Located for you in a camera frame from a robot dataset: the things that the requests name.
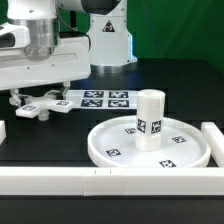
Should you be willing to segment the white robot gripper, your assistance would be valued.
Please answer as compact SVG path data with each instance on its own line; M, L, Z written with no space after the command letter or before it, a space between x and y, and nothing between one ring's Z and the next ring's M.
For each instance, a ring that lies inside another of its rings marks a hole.
M30 59L22 49L0 50L0 91L10 90L9 102L20 106L18 88L63 82L61 99L66 99L71 82L90 73L86 37L63 38L47 58Z

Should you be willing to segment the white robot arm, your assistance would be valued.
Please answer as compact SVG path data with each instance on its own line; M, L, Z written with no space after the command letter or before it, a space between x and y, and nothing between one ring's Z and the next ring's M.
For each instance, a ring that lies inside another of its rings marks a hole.
M0 91L16 106L21 88L68 88L95 70L115 73L137 62L127 29L127 0L7 0L0 24Z

